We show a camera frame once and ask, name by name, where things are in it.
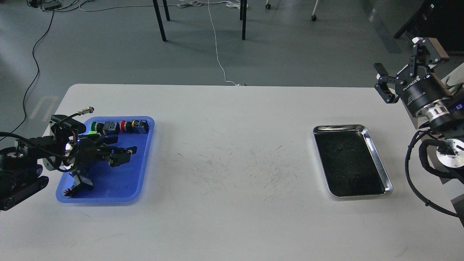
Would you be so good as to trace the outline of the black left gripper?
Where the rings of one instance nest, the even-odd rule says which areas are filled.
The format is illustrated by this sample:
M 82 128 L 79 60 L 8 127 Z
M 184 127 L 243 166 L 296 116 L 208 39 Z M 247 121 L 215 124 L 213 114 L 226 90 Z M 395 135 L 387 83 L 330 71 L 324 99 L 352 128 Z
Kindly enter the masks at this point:
M 107 161 L 110 167 L 118 167 L 130 162 L 131 156 L 137 153 L 138 147 L 123 148 L 106 145 L 116 144 L 117 142 L 117 135 L 91 134 L 88 138 L 80 138 L 74 163 L 65 171 L 86 173 L 95 163 L 100 161 Z

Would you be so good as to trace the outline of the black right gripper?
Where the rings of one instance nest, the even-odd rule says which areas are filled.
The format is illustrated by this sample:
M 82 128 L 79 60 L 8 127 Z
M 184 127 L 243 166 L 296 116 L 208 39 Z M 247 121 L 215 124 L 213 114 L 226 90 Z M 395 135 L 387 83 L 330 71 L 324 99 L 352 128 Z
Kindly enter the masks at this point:
M 450 58 L 436 38 L 416 37 L 412 41 L 413 80 L 403 81 L 397 76 L 389 76 L 383 64 L 374 63 L 378 76 L 374 88 L 385 103 L 397 103 L 401 99 L 413 117 L 422 117 L 424 107 L 436 101 L 447 104 L 452 98 L 450 91 L 434 72 L 435 66 L 448 62 Z M 397 95 L 390 91 L 388 84 L 397 85 Z

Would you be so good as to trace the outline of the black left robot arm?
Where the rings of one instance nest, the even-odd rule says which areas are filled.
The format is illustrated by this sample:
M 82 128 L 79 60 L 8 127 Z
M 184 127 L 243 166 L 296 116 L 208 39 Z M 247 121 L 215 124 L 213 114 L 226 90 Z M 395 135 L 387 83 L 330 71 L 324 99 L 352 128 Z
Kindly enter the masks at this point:
M 44 189 L 49 178 L 43 176 L 45 159 L 51 170 L 69 172 L 74 179 L 63 194 L 73 197 L 78 192 L 93 189 L 87 172 L 96 162 L 106 161 L 110 167 L 128 163 L 137 147 L 117 147 L 117 136 L 81 135 L 65 131 L 50 136 L 24 138 L 2 132 L 1 136 L 15 137 L 16 144 L 1 150 L 1 210 L 7 211 Z

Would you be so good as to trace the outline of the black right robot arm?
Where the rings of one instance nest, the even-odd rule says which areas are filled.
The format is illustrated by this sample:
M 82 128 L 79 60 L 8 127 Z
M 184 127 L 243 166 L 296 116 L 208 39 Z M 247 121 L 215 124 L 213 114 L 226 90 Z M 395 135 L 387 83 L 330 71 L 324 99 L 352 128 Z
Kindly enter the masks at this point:
M 436 76 L 434 67 L 449 61 L 449 56 L 436 38 L 413 39 L 408 63 L 391 76 L 383 64 L 375 63 L 375 89 L 387 104 L 403 102 L 412 117 L 425 117 L 427 122 L 413 135 L 405 157 L 405 175 L 413 193 L 422 202 L 443 214 L 463 219 L 426 198 L 414 186 L 409 160 L 417 142 L 419 160 L 425 171 L 436 177 L 463 182 L 463 111 L 451 109 L 453 95 Z

